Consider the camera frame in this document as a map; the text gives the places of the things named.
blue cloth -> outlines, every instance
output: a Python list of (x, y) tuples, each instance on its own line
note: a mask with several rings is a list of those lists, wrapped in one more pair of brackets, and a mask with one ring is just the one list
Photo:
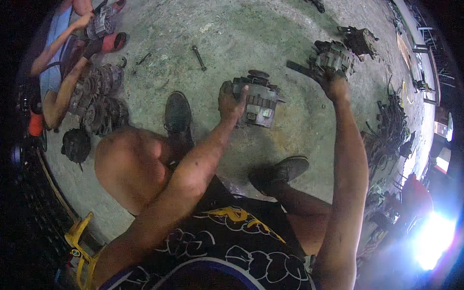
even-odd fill
[[(68, 28), (69, 25), (69, 17), (71, 16), (72, 6), (70, 6), (66, 11), (64, 11), (61, 15), (54, 15), (52, 18), (52, 23), (50, 25), (50, 30), (47, 35), (47, 42), (45, 44), (45, 49), (47, 49), (53, 41), (55, 41), (65, 30)], [(62, 45), (57, 53), (52, 57), (48, 64), (60, 61), (61, 50), (63, 49)], [(56, 65), (48, 70), (42, 72), (39, 76), (40, 80), (40, 97), (42, 101), (45, 98), (45, 95), (48, 91), (59, 91), (59, 87), (61, 84), (61, 72), (60, 66)]]

yellow graphic print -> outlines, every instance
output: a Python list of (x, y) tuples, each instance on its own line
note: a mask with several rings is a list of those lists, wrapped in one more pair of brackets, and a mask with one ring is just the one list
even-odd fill
[[(206, 218), (209, 217), (216, 223), (226, 225), (232, 231), (244, 231), (248, 233), (257, 233), (261, 232), (262, 234), (270, 235), (273, 238), (280, 240), (282, 243), (286, 244), (284, 239), (266, 226), (263, 222), (255, 218), (251, 213), (248, 213), (243, 208), (239, 207), (224, 207), (201, 214), (197, 214), (194, 217), (196, 218)], [(233, 225), (228, 223), (225, 219), (229, 219), (233, 222)]]

person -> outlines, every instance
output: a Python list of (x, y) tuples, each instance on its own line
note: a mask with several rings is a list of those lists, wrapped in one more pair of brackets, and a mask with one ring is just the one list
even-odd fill
[[(118, 11), (122, 9), (125, 1), (120, 0), (113, 4)], [(73, 6), (81, 17), (69, 24), (69, 18)], [(34, 60), (29, 75), (39, 76), (41, 106), (46, 124), (51, 129), (56, 129), (61, 124), (69, 107), (71, 95), (76, 87), (77, 81), (84, 71), (90, 57), (102, 50), (104, 39), (91, 41), (83, 54), (77, 57), (77, 62), (72, 64), (69, 72), (62, 70), (61, 55), (66, 49), (66, 44), (71, 34), (85, 29), (94, 17), (90, 0), (66, 0), (56, 10), (47, 35), (45, 49)], [(125, 41), (125, 33), (114, 33), (105, 37), (115, 41), (111, 50), (119, 49)]]
[[(248, 86), (236, 102), (232, 83), (223, 83), (220, 122), (195, 147), (190, 108), (180, 92), (167, 101), (168, 138), (129, 128), (103, 139), (96, 150), (96, 176), (135, 220), (100, 252), (93, 286), (352, 289), (368, 185), (367, 157), (345, 77), (327, 76), (323, 88), (336, 116), (331, 206), (288, 185), (309, 167), (304, 156), (250, 175), (252, 184), (276, 197), (276, 203), (237, 198), (214, 175), (245, 110)], [(172, 161), (177, 167), (170, 174)], [(303, 257), (312, 254), (317, 259), (310, 275)]]

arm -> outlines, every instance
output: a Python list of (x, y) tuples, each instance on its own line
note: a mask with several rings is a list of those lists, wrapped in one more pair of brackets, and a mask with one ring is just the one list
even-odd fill
[(334, 196), (314, 278), (321, 289), (352, 289), (368, 187), (367, 157), (351, 111), (348, 83), (335, 77), (326, 90), (336, 116)]
[(236, 104), (231, 96), (232, 83), (224, 82), (219, 93), (219, 125), (208, 139), (184, 157), (166, 189), (149, 203), (129, 229), (102, 251), (94, 273), (95, 288), (118, 271), (141, 262), (190, 214), (206, 191), (234, 126), (245, 110), (247, 90), (248, 86), (242, 90), (240, 103)]
[(88, 60), (85, 57), (81, 57), (61, 83), (56, 99), (52, 99), (50, 97), (46, 97), (44, 99), (44, 118), (50, 128), (58, 128), (61, 124), (61, 121), (68, 111), (69, 100), (71, 99), (71, 95), (76, 87), (77, 80), (79, 79), (87, 62)]
[(58, 49), (64, 44), (71, 33), (73, 33), (73, 31), (76, 29), (83, 29), (87, 27), (92, 17), (92, 12), (85, 14), (78, 21), (74, 22), (68, 28), (66, 28), (66, 30), (60, 36), (58, 36), (58, 38), (55, 39), (55, 41), (53, 41), (50, 46), (46, 47), (40, 56), (34, 60), (30, 72), (31, 76), (37, 76), (42, 73), (52, 57), (58, 52)]

concrete floor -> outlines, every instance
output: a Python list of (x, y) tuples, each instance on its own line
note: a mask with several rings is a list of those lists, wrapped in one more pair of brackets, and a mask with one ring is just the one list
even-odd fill
[[(127, 58), (124, 82), (117, 96), (128, 104), (131, 123), (137, 127), (165, 134), (163, 112), (167, 96), (174, 90), (184, 92), (193, 112), (195, 141), (203, 139), (219, 121), (217, 95), (223, 81), (246, 76), (250, 69), (269, 73), (271, 83), (281, 88), (288, 102), (278, 105), (271, 129), (246, 127), (233, 133), (218, 176), (246, 195), (259, 197), (247, 180), (254, 166), (275, 163), (290, 155), (305, 155), (311, 166), (292, 186), (331, 202), (333, 106), (315, 81), (286, 68), (287, 60), (304, 64), (308, 56), (315, 55), (316, 40), (340, 40), (337, 26), (366, 27), (380, 38), (376, 44), (380, 56), (356, 64), (356, 73), (349, 79), (360, 130), (367, 130), (365, 121), (375, 126), (376, 101), (386, 100), (391, 74), (394, 88), (399, 88), (403, 80), (407, 83), (409, 98), (414, 100), (412, 105), (406, 105), (411, 131), (420, 131), (414, 146), (427, 152), (432, 142), (433, 115), (423, 118), (429, 105), (423, 104), (420, 94), (413, 94), (409, 70), (397, 48), (395, 28), (388, 20), (393, 13), (386, 3), (325, 0), (324, 5), (326, 13), (320, 14), (303, 0), (129, 0), (118, 14), (116, 27), (116, 31), (128, 33), (126, 45), (117, 53), (92, 61), (115, 64), (118, 57)], [(209, 23), (213, 23), (211, 28), (200, 32)], [(192, 45), (198, 46), (208, 67), (205, 72), (191, 51)], [(149, 52), (151, 57), (135, 65)], [(127, 229), (133, 217), (95, 178), (94, 149), (98, 137), (92, 137), (92, 151), (82, 164), (84, 172), (61, 155), (63, 134), (72, 127), (78, 127), (77, 118), (68, 114), (60, 133), (48, 133), (47, 161), (70, 205), (81, 217), (93, 211), (90, 229), (100, 242), (108, 243)], [(421, 151), (416, 155), (416, 160), (423, 159), (423, 154)]]

